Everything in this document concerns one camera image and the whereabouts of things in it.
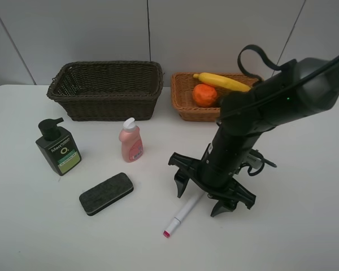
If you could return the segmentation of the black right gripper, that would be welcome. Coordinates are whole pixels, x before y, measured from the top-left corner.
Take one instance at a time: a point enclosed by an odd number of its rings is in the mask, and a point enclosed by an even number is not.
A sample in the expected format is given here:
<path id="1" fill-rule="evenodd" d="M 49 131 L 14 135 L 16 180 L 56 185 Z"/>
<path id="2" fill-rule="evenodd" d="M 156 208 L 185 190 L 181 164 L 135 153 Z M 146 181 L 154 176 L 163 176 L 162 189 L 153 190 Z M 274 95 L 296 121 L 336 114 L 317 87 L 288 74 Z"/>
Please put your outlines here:
<path id="1" fill-rule="evenodd" d="M 208 144 L 200 160 L 176 152 L 171 155 L 168 164 L 178 167 L 174 176 L 177 197 L 181 198 L 188 182 L 192 180 L 213 200 L 217 200 L 211 211 L 211 217 L 233 212 L 239 202 L 250 209 L 255 204 L 256 196 L 236 181 L 232 174 L 221 173 L 210 164 L 208 156 L 211 150 L 212 144 Z"/>

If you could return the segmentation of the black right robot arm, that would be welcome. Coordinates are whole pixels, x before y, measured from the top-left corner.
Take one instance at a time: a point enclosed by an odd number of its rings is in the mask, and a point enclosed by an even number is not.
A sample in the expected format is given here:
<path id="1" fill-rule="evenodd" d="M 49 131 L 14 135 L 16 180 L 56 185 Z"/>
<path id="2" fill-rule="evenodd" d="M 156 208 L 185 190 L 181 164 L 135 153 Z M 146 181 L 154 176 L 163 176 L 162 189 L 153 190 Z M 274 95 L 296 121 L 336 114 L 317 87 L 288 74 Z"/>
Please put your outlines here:
<path id="1" fill-rule="evenodd" d="M 218 131 L 201 159 L 172 154 L 174 180 L 182 196 L 193 181 L 216 200 L 211 214 L 247 208 L 255 195 L 234 179 L 259 137 L 279 125 L 330 110 L 339 96 L 339 56 L 331 61 L 292 60 L 276 76 L 246 93 L 226 95 L 220 106 Z"/>

